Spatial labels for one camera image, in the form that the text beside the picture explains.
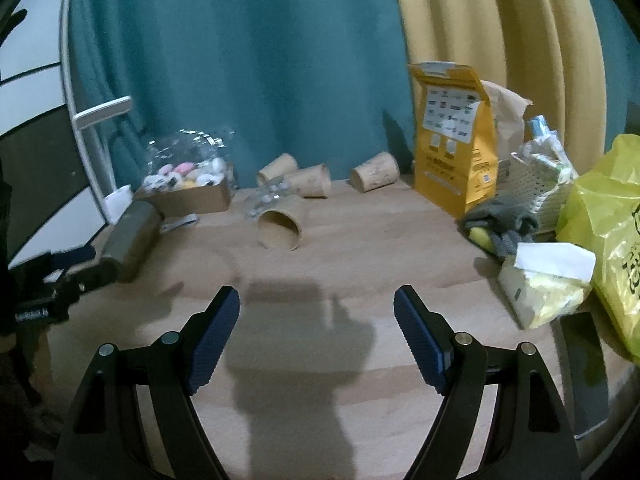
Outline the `brown cardboard box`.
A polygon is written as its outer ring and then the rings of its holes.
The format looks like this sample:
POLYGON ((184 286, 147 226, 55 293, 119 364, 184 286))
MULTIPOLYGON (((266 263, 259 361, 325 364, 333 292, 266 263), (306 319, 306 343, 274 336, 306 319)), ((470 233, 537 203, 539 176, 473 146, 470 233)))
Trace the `brown cardboard box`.
POLYGON ((228 210, 231 204, 227 177, 200 167, 193 167, 184 176, 175 170, 149 174, 134 199, 150 203, 165 218, 213 214, 228 210))

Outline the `lying paper cup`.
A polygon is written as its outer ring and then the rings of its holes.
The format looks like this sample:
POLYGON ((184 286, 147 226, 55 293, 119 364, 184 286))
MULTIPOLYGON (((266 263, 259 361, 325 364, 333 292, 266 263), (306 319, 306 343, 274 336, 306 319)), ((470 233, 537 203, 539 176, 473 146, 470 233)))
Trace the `lying paper cup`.
POLYGON ((331 175, 325 164, 291 172, 284 176, 284 180, 303 198, 328 198, 331 191, 331 175))
POLYGON ((265 248, 295 250, 303 238, 306 200, 289 195, 267 207, 257 219, 258 242, 265 248))
POLYGON ((277 177, 292 174, 297 170, 299 170, 299 166, 295 157, 291 154, 283 153, 258 171, 256 182, 259 186, 262 186, 277 177))

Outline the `clear bag of toys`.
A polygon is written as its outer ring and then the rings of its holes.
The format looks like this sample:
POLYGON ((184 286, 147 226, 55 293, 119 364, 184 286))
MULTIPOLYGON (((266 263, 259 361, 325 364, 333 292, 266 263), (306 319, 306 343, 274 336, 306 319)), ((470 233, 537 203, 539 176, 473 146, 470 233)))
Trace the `clear bag of toys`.
POLYGON ((146 175, 142 191, 167 193, 220 185, 238 189, 231 160, 234 131, 179 129, 171 136, 150 141, 146 149, 146 175))

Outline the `back left lying paper cup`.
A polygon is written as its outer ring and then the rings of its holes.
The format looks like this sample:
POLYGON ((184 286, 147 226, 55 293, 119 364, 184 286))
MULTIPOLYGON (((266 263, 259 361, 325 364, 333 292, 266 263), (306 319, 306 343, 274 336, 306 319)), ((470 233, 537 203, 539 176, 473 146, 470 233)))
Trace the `back left lying paper cup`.
POLYGON ((262 186, 277 177, 292 174, 297 170, 299 170, 299 166, 295 157, 291 154, 283 153, 258 171, 256 182, 259 186, 262 186))

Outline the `yellow plastic bag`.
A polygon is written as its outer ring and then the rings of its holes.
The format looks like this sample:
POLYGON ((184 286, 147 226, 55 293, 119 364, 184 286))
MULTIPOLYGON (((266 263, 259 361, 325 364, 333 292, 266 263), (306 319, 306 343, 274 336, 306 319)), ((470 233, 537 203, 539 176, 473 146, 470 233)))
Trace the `yellow plastic bag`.
POLYGON ((617 335, 639 359, 639 137, 616 136, 612 148, 573 183, 556 239, 596 255, 592 286, 617 335))

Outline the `printed brown paper cup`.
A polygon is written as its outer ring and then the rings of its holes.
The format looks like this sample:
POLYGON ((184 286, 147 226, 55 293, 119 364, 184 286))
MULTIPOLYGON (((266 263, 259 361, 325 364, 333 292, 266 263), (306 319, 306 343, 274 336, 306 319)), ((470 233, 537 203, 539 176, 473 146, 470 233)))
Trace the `printed brown paper cup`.
POLYGON ((381 152, 355 167, 350 184, 360 193, 367 193, 395 183, 400 177, 398 163, 389 152, 381 152))

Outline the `yellow curtain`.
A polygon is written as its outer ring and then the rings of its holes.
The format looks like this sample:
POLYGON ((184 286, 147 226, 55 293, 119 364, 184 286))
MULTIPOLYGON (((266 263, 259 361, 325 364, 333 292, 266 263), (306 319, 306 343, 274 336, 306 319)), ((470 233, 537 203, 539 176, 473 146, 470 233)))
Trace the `yellow curtain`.
POLYGON ((409 58, 472 66, 532 101, 578 172, 604 153, 605 69, 589 0, 398 0, 409 58))

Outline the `brown paper bag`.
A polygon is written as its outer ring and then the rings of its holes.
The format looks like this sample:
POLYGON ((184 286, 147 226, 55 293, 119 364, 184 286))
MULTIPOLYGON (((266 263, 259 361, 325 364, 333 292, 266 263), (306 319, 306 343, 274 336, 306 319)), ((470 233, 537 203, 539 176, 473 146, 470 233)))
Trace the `brown paper bag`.
POLYGON ((511 153, 524 142, 524 115, 533 102, 500 84, 488 80, 483 80, 482 84, 494 118, 498 139, 498 161, 502 162, 509 159, 511 153))

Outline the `middle lying paper cup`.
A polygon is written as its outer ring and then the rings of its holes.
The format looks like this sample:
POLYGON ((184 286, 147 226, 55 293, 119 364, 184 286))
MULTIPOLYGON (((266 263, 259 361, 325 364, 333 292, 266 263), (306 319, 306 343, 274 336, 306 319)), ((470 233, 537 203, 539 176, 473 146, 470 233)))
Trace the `middle lying paper cup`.
POLYGON ((303 198, 328 198, 331 191, 331 175, 325 164, 291 172, 284 176, 284 180, 303 198))

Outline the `front lying paper cup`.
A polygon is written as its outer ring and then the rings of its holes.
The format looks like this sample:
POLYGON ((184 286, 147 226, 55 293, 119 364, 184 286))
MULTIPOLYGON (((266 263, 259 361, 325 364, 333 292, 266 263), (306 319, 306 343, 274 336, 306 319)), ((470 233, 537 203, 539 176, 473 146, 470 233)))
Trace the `front lying paper cup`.
POLYGON ((303 238, 306 200, 289 195, 267 207, 257 219, 258 242, 265 248, 295 250, 303 238))

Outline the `black flat tablet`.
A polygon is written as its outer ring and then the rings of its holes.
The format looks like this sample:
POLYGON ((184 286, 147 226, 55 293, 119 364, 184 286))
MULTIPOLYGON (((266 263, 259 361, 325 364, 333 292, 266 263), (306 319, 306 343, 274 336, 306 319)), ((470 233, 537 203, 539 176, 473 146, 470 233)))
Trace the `black flat tablet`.
POLYGON ((574 437, 582 440, 610 414, 608 376, 596 324, 590 312, 560 318, 567 372, 567 401, 574 437))

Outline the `tissue pack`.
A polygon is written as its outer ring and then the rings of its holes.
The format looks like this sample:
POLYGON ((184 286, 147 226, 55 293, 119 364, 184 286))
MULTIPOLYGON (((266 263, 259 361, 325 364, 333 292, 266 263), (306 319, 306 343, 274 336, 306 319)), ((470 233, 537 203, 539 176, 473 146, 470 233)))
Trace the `tissue pack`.
POLYGON ((498 283, 522 330, 574 313, 587 299, 597 257, 572 243, 520 243, 498 283))

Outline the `teal curtain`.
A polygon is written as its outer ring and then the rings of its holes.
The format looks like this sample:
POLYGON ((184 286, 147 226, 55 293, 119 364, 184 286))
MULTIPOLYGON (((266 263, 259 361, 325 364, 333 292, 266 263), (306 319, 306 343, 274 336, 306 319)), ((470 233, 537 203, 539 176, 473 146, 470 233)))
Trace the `teal curtain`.
POLYGON ((398 0, 70 0, 68 20, 76 103, 134 102, 99 126, 116 185, 182 128, 232 129, 243 188, 283 153, 337 179, 379 152, 410 168, 398 0))

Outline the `crumpled clear plastic wrapper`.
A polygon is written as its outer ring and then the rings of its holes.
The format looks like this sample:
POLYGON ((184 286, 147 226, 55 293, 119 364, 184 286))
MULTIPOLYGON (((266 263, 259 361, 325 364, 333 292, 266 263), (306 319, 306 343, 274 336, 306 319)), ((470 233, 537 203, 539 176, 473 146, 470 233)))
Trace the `crumpled clear plastic wrapper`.
POLYGON ((256 220, 265 210, 290 194, 292 194, 292 188, 290 182, 285 178, 275 178, 266 182, 256 188, 245 200, 243 204, 245 217, 256 220))

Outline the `yellow paper bag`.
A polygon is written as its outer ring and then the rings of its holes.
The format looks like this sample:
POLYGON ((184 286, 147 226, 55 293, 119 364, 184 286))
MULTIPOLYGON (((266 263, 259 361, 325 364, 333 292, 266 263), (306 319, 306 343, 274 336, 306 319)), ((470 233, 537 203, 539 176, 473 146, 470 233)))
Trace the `yellow paper bag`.
POLYGON ((489 96, 469 65, 421 62, 409 72, 420 86, 414 188, 460 219, 496 194, 498 136, 489 96))

